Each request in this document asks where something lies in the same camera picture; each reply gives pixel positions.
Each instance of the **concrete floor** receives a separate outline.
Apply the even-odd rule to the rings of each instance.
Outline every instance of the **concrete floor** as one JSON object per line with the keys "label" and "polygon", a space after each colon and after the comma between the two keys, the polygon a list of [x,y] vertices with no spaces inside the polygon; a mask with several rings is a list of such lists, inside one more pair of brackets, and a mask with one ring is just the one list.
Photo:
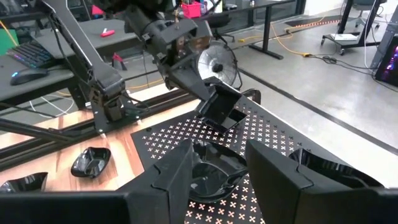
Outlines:
{"label": "concrete floor", "polygon": [[[385,7],[387,18],[394,11],[395,6]],[[340,10],[334,10],[327,14],[339,14]],[[353,12],[351,17],[355,17],[358,12]],[[381,28],[375,31],[376,40],[380,40],[384,34],[386,24],[383,18]],[[288,27],[283,22],[274,23],[275,31],[278,35],[282,34],[284,28]],[[290,50],[296,52],[308,52],[311,54],[333,54],[336,52],[335,45],[326,41],[324,46],[320,46],[323,34],[335,33],[336,24],[328,24],[312,29],[295,33],[292,38],[281,40]],[[354,30],[354,25],[349,23],[346,31]],[[236,39],[252,36],[261,36],[262,27],[241,30],[235,32]],[[314,58],[303,58],[288,52],[277,40],[270,40],[269,50],[282,54],[284,60],[276,60],[270,56],[260,54],[248,47],[244,47],[250,42],[258,41],[258,38],[247,39],[245,43],[231,43],[231,47],[236,49],[235,54],[238,58],[238,65],[263,78],[265,81],[280,88],[296,98],[319,108],[320,110],[348,123],[352,127],[363,131],[382,142],[391,146],[398,147],[397,134],[398,118],[395,111],[398,106],[398,94],[376,83],[369,75],[364,75],[352,70],[348,70],[336,65],[328,65],[321,60]],[[346,51],[346,55],[340,56],[333,54],[339,60],[346,63],[364,67],[366,56],[367,64],[370,65],[375,47],[357,48]],[[126,77],[138,75],[144,72],[142,58],[133,58],[128,61],[129,72],[124,74]],[[155,69],[146,57],[147,71]],[[370,141],[348,131],[340,125],[326,119],[319,114],[303,107],[302,105],[284,97],[283,95],[271,90],[270,88],[258,83],[257,81],[243,76],[242,90],[257,88],[262,92],[261,105],[272,114],[276,115],[292,127],[323,146],[336,156],[353,167],[374,177],[386,187],[398,187],[398,175],[393,172],[398,169],[398,157],[391,152],[371,143]],[[160,74],[148,75],[148,82],[156,82],[160,79]],[[146,77],[128,81],[127,86],[131,91],[139,91],[146,86]],[[42,99],[33,101],[33,104],[41,102]],[[58,107],[66,110],[70,103],[67,100],[59,100],[54,103]],[[45,104],[36,107],[37,111],[50,114],[59,114],[53,106]],[[3,116],[6,119],[18,120],[25,123],[34,124],[45,120],[36,114],[26,112],[16,112]]]}

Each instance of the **wooden surface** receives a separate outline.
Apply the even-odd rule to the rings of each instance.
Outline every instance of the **wooden surface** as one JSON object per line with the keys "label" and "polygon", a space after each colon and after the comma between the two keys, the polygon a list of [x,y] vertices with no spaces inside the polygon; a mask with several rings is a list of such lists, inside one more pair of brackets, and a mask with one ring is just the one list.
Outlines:
{"label": "wooden surface", "polygon": [[[164,85],[158,85],[134,93],[131,96],[138,100],[146,100],[167,92],[168,89]],[[198,100],[185,103],[184,105],[143,119],[141,122],[108,133],[105,136],[102,135],[89,139],[61,151],[4,170],[0,172],[0,184],[7,180],[18,179],[36,172],[48,172],[45,191],[115,190],[144,171],[136,147],[131,139],[131,133],[194,110],[198,103]],[[92,117],[93,115],[90,111],[77,111],[37,125],[43,128],[59,129],[91,119]],[[13,133],[3,134],[0,136],[0,147],[4,148],[29,138]],[[111,150],[112,156],[108,166],[96,179],[72,176],[70,168],[73,161],[90,146],[107,147]]]}

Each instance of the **black pegboard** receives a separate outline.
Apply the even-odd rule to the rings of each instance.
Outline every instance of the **black pegboard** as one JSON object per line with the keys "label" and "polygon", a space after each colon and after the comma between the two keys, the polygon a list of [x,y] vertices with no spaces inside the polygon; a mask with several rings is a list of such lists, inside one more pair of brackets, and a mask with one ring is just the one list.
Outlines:
{"label": "black pegboard", "polygon": [[[236,109],[248,116],[224,136],[196,119],[194,112],[133,133],[131,136],[142,165],[147,169],[186,138],[215,142],[229,147],[243,157],[246,140],[255,139],[285,156],[298,148],[306,148],[325,159],[344,164],[251,100],[242,97]],[[189,202],[185,220],[186,224],[264,224],[248,175],[226,200],[213,204]]]}

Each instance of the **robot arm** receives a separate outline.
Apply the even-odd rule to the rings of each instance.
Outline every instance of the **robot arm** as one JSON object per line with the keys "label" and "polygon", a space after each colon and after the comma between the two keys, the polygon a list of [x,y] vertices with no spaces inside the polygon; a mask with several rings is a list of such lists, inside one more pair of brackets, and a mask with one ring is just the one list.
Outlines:
{"label": "robot arm", "polygon": [[[181,88],[206,101],[210,94],[192,68],[191,61],[208,47],[211,30],[205,21],[195,23],[184,19],[166,24],[159,11],[166,11],[168,3],[172,6],[167,0],[94,0],[94,4],[105,12],[124,11],[125,27],[131,28],[127,31],[135,32],[154,57],[169,89]],[[89,78],[82,81],[90,88],[91,105],[103,110],[109,122],[125,117],[125,82],[114,68],[102,61],[68,9],[67,0],[41,0],[37,1],[36,7],[48,15],[52,25],[84,62]]]}

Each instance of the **computer tower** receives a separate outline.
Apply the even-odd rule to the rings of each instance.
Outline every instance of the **computer tower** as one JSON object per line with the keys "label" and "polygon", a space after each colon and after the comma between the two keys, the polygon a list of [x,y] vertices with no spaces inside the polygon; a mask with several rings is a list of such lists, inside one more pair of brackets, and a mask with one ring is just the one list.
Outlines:
{"label": "computer tower", "polygon": [[398,35],[395,35],[375,74],[378,81],[398,86]]}

